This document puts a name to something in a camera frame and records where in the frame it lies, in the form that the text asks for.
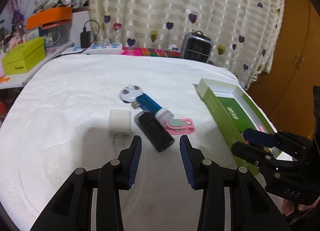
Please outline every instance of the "green box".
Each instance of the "green box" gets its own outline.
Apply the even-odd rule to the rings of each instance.
[[[242,132],[247,128],[258,129],[262,126],[267,133],[276,132],[265,115],[237,85],[201,79],[196,90],[208,107],[230,149],[235,142],[244,141]],[[277,148],[272,148],[271,152],[275,158],[281,153]],[[247,167],[253,175],[259,173],[255,165],[235,156],[234,159],[238,167]]]
[[[39,37],[14,47],[2,58],[2,65],[6,75],[21,74],[30,71],[44,58],[44,38]]]

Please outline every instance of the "pink heart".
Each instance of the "pink heart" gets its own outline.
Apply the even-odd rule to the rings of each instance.
[[[121,29],[121,24],[114,23],[114,24],[113,24],[113,28],[114,28],[116,31],[119,31],[119,30]]]

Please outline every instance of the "white blanket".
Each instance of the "white blanket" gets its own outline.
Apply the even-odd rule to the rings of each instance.
[[[113,143],[108,137],[111,109],[139,112],[119,98],[129,84],[140,86],[175,118],[194,120],[192,145],[235,169],[217,124],[196,93],[194,84],[201,78],[237,84],[225,69],[180,59],[69,55],[45,64],[0,129],[0,201],[17,227],[30,230],[77,167],[100,168],[130,145],[131,139]],[[125,230],[196,230],[202,191],[187,183],[180,136],[158,153],[134,122],[132,132],[142,137],[142,154],[136,183],[120,194]]]

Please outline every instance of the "black power adapter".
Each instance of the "black power adapter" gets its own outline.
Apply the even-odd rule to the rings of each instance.
[[[80,44],[81,48],[89,48],[91,45],[91,31],[87,32],[85,27],[83,27],[83,32],[80,33]]]

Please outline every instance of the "plastic storage box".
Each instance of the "plastic storage box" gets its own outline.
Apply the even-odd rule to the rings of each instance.
[[[32,15],[27,20],[27,30],[40,27],[44,24],[55,23],[72,19],[72,8],[55,7]]]
[[[71,20],[44,25],[42,27],[42,35],[44,37],[47,54],[55,52],[57,48],[69,42],[70,29]]]

